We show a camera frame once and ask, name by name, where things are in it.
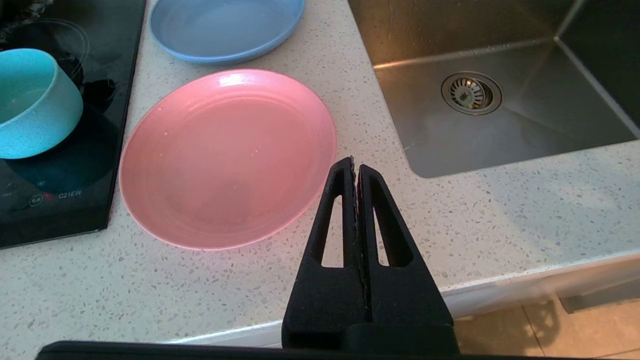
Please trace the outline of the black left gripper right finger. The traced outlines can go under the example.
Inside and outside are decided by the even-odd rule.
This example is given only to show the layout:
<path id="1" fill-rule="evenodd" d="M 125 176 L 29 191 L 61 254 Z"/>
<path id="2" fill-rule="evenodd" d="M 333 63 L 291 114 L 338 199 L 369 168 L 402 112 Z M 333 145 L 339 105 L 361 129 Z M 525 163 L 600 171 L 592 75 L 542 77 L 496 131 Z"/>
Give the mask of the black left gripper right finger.
<path id="1" fill-rule="evenodd" d="M 450 310 L 381 173 L 359 167 L 358 235 L 365 300 L 377 324 L 452 326 Z"/>

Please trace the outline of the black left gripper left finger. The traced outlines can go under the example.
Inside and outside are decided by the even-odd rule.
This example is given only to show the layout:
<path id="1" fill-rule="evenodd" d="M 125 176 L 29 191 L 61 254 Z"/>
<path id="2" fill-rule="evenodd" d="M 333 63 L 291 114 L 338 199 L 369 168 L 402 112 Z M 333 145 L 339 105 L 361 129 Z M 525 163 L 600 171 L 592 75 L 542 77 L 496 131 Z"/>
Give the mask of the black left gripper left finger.
<path id="1" fill-rule="evenodd" d="M 340 268 L 323 266 L 336 198 L 342 198 Z M 365 322 L 362 242 L 352 157 L 329 169 L 281 326 L 284 349 L 340 349 L 347 328 Z"/>

